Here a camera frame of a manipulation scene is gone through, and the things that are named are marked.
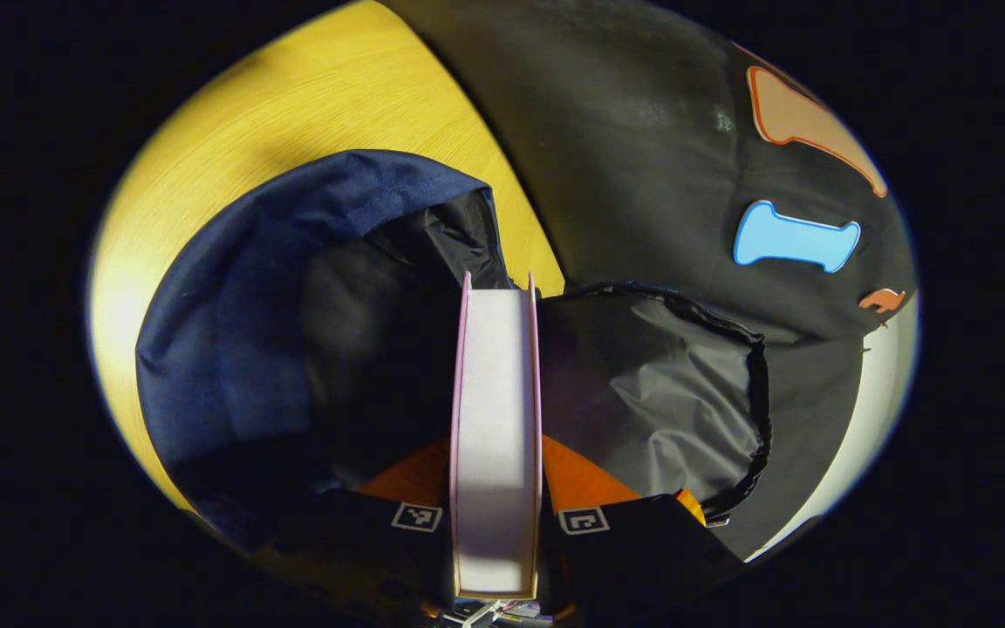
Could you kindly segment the black backdrop cloth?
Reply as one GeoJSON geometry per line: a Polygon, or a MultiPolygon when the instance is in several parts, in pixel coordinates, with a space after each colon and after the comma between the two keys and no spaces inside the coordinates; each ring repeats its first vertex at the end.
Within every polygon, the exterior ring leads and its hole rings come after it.
{"type": "Polygon", "coordinates": [[[487,120],[566,285],[681,291],[764,334],[774,444],[719,536],[764,563],[821,521],[904,400],[919,278],[870,160],[761,135],[751,80],[834,112],[782,69],[647,0],[378,0],[487,120]]]}

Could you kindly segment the blue schoolbag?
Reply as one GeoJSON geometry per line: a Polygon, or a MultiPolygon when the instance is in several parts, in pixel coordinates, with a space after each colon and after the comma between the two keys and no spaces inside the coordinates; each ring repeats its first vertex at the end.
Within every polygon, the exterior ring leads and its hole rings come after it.
{"type": "MultiPolygon", "coordinates": [[[[513,289],[485,182],[416,154],[333,154],[219,212],[136,342],[157,457],[246,551],[332,490],[438,506],[463,278],[513,289]]],[[[546,466],[564,508],[686,490],[713,520],[771,449],[762,335],[675,290],[546,297],[546,466]]]]}

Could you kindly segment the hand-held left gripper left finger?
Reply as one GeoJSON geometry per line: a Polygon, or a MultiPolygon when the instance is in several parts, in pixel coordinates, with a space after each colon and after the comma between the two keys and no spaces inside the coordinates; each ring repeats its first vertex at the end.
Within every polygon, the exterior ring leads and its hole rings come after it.
{"type": "Polygon", "coordinates": [[[330,489],[283,531],[297,579],[363,618],[438,618],[450,603],[449,439],[436,439],[362,488],[330,489]]]}

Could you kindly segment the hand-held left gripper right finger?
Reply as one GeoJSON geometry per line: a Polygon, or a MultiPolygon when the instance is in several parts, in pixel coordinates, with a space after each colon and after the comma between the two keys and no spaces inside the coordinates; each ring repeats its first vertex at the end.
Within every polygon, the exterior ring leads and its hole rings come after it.
{"type": "Polygon", "coordinates": [[[542,438],[543,612],[555,623],[662,623],[746,564],[673,498],[639,495],[595,462],[542,438]]]}

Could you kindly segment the pink cover book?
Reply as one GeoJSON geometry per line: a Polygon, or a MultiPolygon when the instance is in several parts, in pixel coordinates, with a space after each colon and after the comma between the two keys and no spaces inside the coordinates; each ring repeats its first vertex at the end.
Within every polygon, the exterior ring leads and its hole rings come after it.
{"type": "Polygon", "coordinates": [[[449,455],[457,597],[534,599],[543,487],[536,293],[464,276],[449,455]]]}

